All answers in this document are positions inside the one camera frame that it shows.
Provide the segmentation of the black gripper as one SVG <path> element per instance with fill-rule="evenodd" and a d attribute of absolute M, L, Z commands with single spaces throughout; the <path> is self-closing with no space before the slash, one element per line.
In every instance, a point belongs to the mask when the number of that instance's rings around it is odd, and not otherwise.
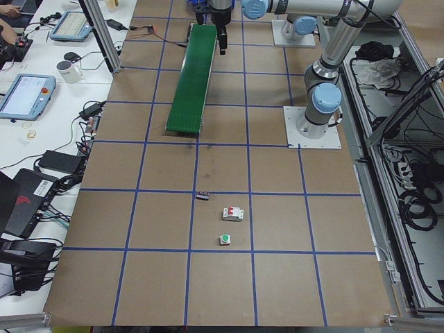
<path fill-rule="evenodd" d="M 194 1 L 194 12 L 199 25 L 203 25 L 204 15 L 210 15 L 218 33 L 219 54 L 225 55 L 228 47 L 226 26 L 231 22 L 231 0 Z"/>

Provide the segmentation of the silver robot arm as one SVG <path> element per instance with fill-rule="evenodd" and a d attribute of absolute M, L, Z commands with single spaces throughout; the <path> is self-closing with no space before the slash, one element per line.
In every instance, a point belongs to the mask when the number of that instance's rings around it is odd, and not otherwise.
<path fill-rule="evenodd" d="M 343 18 L 330 36 L 320 58 L 305 72 L 307 107 L 296 121 L 298 132 L 309 139 L 320 139 L 339 109 L 342 92 L 336 86 L 339 66 L 364 27 L 364 22 Z"/>
<path fill-rule="evenodd" d="M 266 13 L 346 18 L 355 26 L 369 17 L 383 19 L 395 13 L 401 1 L 242 1 L 241 11 L 248 19 L 259 19 Z M 203 16 L 210 15 L 216 26 L 219 53 L 228 47 L 226 26 L 231 22 L 233 1 L 192 1 L 196 20 L 203 24 Z"/>

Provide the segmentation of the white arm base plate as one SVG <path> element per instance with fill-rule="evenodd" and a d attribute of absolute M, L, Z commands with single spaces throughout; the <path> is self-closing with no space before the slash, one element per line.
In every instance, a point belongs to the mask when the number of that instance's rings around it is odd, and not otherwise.
<path fill-rule="evenodd" d="M 331 116 L 329 123 L 314 125 L 305 118 L 306 107 L 284 106 L 284 121 L 289 148 L 341 149 L 338 130 L 330 127 L 334 123 Z"/>

